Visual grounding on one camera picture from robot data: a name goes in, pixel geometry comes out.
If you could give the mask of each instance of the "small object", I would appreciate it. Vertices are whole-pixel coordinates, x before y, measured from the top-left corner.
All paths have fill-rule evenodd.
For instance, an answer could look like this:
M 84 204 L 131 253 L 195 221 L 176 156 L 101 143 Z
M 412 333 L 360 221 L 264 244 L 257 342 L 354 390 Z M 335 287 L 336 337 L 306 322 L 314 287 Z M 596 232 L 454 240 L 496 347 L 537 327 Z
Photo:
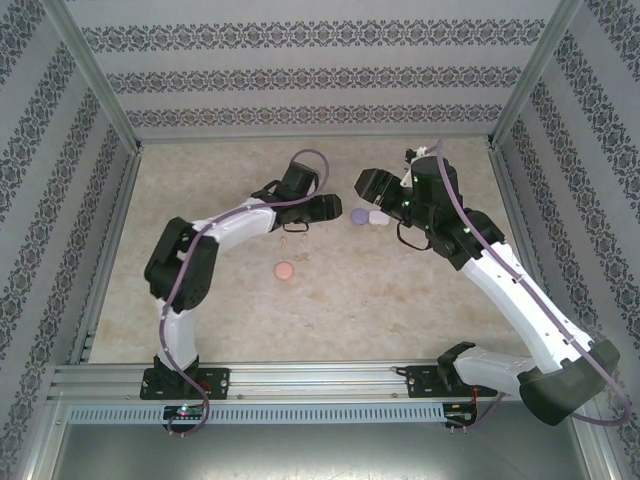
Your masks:
M 369 221 L 369 212 L 363 208 L 355 208 L 351 212 L 351 222 L 354 225 L 364 225 Z
M 369 223 L 371 225 L 389 225 L 389 215 L 378 210 L 369 212 Z
M 273 274 L 278 280 L 289 280 L 293 277 L 293 265 L 289 262 L 280 262 L 276 265 L 276 268 L 274 268 Z

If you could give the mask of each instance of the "patterned wallpaper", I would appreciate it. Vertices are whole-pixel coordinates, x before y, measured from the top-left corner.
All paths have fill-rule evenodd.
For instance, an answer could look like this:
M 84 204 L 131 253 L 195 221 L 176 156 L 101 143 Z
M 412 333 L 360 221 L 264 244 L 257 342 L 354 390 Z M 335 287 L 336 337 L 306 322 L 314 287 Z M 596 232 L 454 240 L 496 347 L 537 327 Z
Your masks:
M 545 287 L 622 354 L 617 378 L 640 404 L 640 107 L 632 1 L 585 2 L 502 145 Z M 618 400 L 600 395 L 605 416 Z M 622 478 L 640 478 L 638 413 L 608 429 Z
M 475 133 L 558 0 L 70 1 L 143 139 Z
M 0 7 L 0 479 L 88 301 L 129 154 L 35 0 Z

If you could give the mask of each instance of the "purple cable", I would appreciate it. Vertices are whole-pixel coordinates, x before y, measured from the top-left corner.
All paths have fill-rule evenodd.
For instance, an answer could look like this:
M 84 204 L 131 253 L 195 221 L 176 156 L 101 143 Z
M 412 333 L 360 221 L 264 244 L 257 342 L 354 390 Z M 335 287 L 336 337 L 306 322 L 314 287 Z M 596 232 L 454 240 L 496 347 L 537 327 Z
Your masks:
M 591 365 L 593 369 L 596 372 L 598 372 L 598 374 L 604 379 L 604 381 L 607 382 L 607 384 L 613 389 L 615 394 L 618 396 L 618 398 L 622 402 L 623 409 L 624 409 L 622 412 L 622 415 L 619 418 L 616 418 L 614 420 L 600 420 L 596 418 L 588 418 L 578 413 L 572 413 L 571 416 L 577 420 L 581 420 L 587 423 L 592 423 L 594 425 L 600 425 L 603 427 L 614 427 L 614 426 L 622 425 L 628 422 L 629 419 L 631 419 L 631 413 L 632 413 L 631 403 L 627 399 L 627 396 L 625 395 L 624 391 L 622 391 L 622 388 L 620 388 L 620 386 L 611 377 L 611 375 L 609 375 L 606 372 L 606 370 L 602 368 L 602 366 L 589 354 L 589 352 L 587 352 L 584 348 L 582 348 L 582 346 L 578 342 L 574 341 L 574 338 L 573 338 L 573 335 L 571 335 L 571 332 L 569 332 L 569 330 L 566 329 L 566 327 L 563 325 L 560 319 L 558 319 L 553 314 L 553 312 L 549 309 L 549 307 L 547 307 L 546 303 L 538 296 L 538 294 L 531 287 L 531 285 L 529 285 L 529 283 L 524 278 L 522 278 L 520 274 L 518 274 L 518 272 L 516 272 L 513 268 L 511 268 L 511 266 L 507 262 L 505 262 L 502 259 L 502 257 L 500 257 L 500 255 L 498 255 L 498 252 L 496 252 L 491 247 L 491 245 L 489 245 L 489 243 L 484 239 L 484 237 L 476 229 L 473 223 L 471 223 L 471 220 L 469 220 L 469 217 L 467 217 L 467 214 L 464 213 L 464 209 L 462 208 L 462 205 L 460 205 L 460 202 L 458 202 L 458 198 L 456 197 L 455 191 L 451 185 L 451 181 L 449 180 L 449 176 L 447 175 L 447 170 L 444 165 L 444 158 L 442 156 L 441 148 L 442 148 L 442 139 L 438 140 L 435 147 L 433 149 L 429 149 L 429 151 L 432 151 L 432 150 L 436 151 L 436 156 L 438 158 L 438 169 L 440 170 L 440 175 L 442 176 L 444 186 L 447 189 L 447 193 L 449 195 L 449 198 L 451 199 L 451 203 L 453 203 L 453 207 L 455 208 L 462 222 L 469 228 L 469 230 L 471 231 L 471 233 L 473 233 L 473 236 L 476 238 L 476 240 L 478 240 L 478 242 L 480 242 L 480 244 L 485 248 L 485 250 L 489 252 L 489 254 L 493 257 L 493 259 L 496 262 L 498 262 L 498 264 L 502 268 L 504 268 L 507 271 L 507 273 L 513 277 L 514 280 L 516 280 L 517 282 L 520 283 L 520 285 L 522 285 L 522 288 L 524 288 L 525 291 L 531 296 L 531 298 L 542 309 L 542 311 L 549 318 L 549 320 L 551 320 L 551 323 L 553 323 L 553 325 L 560 331 L 560 333 L 564 335 L 567 341 L 573 345 L 573 348 L 575 348 L 578 351 L 578 353 L 582 355 L 587 360 L 587 362 L 589 362 L 589 365 Z
M 167 302 L 165 303 L 164 307 L 162 308 L 162 315 L 160 316 L 160 327 L 159 327 L 159 329 L 160 329 L 160 345 L 162 346 L 162 350 L 164 351 L 165 355 L 167 356 L 167 360 L 169 360 L 169 363 L 171 364 L 173 369 L 176 372 L 178 372 L 178 374 L 182 378 L 184 378 L 184 380 L 189 385 L 191 385 L 193 388 L 195 388 L 196 391 L 200 395 L 202 395 L 202 400 L 203 400 L 203 404 L 204 404 L 204 408 L 205 408 L 205 414 L 202 416 L 202 419 L 200 420 L 200 422 L 197 425 L 195 425 L 192 429 L 181 433 L 180 434 L 181 437 L 186 437 L 186 436 L 192 435 L 192 434 L 196 433 L 198 430 L 200 430 L 202 428 L 202 426 L 206 423 L 207 419 L 209 418 L 209 412 L 211 410 L 211 405 L 209 404 L 209 397 L 207 396 L 207 392 L 205 392 L 204 389 L 200 385 L 198 385 L 198 383 L 195 380 L 193 380 L 191 377 L 189 377 L 189 375 L 187 375 L 184 372 L 184 370 L 182 370 L 178 366 L 178 364 L 176 363 L 174 358 L 171 356 L 171 352 L 169 351 L 169 347 L 167 346 L 167 340 L 166 340 L 166 338 L 164 336 L 164 325 L 165 325 L 165 323 L 167 321 L 167 317 L 169 315 L 169 310 L 171 309 L 171 305 L 173 304 L 173 301 L 176 299 L 176 296 L 178 295 L 178 292 L 180 291 L 180 287 L 182 286 L 182 282 L 184 281 L 184 277 L 185 277 L 185 274 L 187 272 L 187 268 L 189 267 L 189 262 L 191 261 L 191 257 L 193 256 L 193 252 L 195 251 L 196 246 L 198 245 L 198 242 L 204 236 L 204 234 L 211 227 L 215 226 L 216 223 L 218 223 L 218 222 L 226 220 L 227 218 L 232 217 L 234 215 L 237 215 L 238 213 L 244 213 L 244 212 L 246 212 L 248 210 L 260 210 L 260 209 L 271 208 L 271 207 L 287 207 L 287 206 L 292 206 L 292 205 L 299 205 L 300 203 L 304 203 L 304 202 L 306 202 L 308 200 L 311 200 L 313 197 L 315 197 L 320 192 L 322 192 L 322 190 L 324 189 L 325 185 L 327 184 L 327 180 L 329 179 L 329 161 L 327 160 L 327 157 L 325 157 L 324 154 L 322 154 L 318 150 L 314 150 L 313 148 L 305 148 L 304 150 L 300 150 L 293 157 L 291 157 L 291 160 L 289 161 L 289 163 L 292 163 L 296 158 L 298 158 L 303 153 L 314 153 L 314 154 L 318 155 L 322 159 L 322 161 L 324 162 L 325 173 L 324 173 L 324 177 L 322 178 L 322 181 L 320 182 L 320 185 L 318 185 L 318 188 L 316 188 L 313 192 L 311 192 L 306 197 L 299 198 L 298 200 L 291 200 L 291 201 L 288 201 L 288 202 L 272 202 L 272 203 L 260 203 L 260 204 L 254 204 L 254 205 L 245 205 L 243 207 L 238 207 L 235 210 L 231 210 L 229 212 L 223 213 L 222 215 L 220 215 L 219 217 L 216 217 L 210 223 L 205 225 L 204 228 L 202 230 L 200 230 L 197 233 L 197 235 L 193 238 L 193 241 L 191 242 L 191 245 L 189 245 L 189 248 L 187 249 L 187 253 L 184 256 L 184 260 L 182 261 L 182 266 L 180 267 L 180 271 L 178 272 L 178 276 L 176 277 L 176 281 L 173 283 L 173 287 L 171 288 L 171 293 L 169 293 L 169 297 L 167 298 Z M 173 435 L 174 433 L 176 433 L 173 430 L 171 430 L 171 424 L 173 423 L 173 420 L 174 420 L 174 418 L 172 417 L 171 419 L 169 419 L 169 422 L 167 423 L 167 430 L 169 431 L 169 435 Z

